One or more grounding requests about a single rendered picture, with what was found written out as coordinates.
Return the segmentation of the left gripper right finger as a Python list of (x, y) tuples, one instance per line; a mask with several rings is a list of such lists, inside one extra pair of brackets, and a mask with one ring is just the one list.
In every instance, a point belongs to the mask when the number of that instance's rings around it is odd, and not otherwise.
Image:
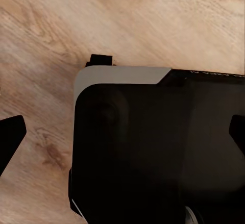
[(245, 155), (245, 117), (234, 115), (230, 123), (229, 133)]

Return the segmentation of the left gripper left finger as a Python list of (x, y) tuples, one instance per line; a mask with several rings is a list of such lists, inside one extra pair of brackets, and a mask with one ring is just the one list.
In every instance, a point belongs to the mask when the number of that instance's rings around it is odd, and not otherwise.
[(0, 176), (26, 134), (22, 115), (0, 120)]

